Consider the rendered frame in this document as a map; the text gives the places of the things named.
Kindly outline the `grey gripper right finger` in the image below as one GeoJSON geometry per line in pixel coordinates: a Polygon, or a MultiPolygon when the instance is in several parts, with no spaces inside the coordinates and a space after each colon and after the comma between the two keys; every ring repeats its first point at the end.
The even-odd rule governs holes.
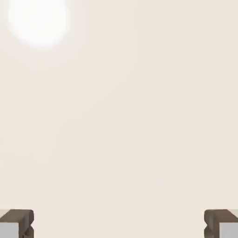
{"type": "Polygon", "coordinates": [[[238,238],[238,210],[205,210],[204,238],[238,238]]]}

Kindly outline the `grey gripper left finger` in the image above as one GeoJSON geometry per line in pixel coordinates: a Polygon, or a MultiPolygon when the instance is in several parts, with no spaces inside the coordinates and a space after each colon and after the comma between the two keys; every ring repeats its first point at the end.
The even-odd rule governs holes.
{"type": "Polygon", "coordinates": [[[34,238],[33,210],[0,209],[0,238],[34,238]]]}

